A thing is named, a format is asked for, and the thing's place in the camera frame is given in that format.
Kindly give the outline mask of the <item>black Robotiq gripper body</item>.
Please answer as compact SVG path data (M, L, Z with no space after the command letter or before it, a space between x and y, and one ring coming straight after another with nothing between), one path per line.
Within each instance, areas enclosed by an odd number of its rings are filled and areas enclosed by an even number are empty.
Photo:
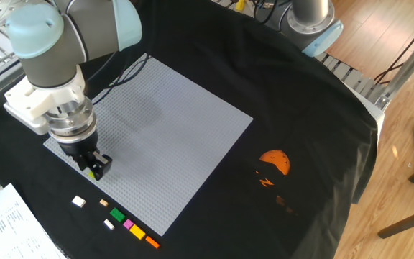
M74 143L62 143L59 145L64 153L74 160L95 160L94 152L97 151L98 133L95 131L84 140Z

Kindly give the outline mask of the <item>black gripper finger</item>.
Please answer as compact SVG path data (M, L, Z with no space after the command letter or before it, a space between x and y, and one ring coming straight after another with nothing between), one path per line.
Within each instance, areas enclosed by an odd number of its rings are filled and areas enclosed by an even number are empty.
M101 180L109 172L112 162L113 159L111 157L105 154L102 155L97 150L88 155L88 167L97 181Z
M86 154L76 154L75 162L78 164L78 167L81 171L88 167L88 156Z

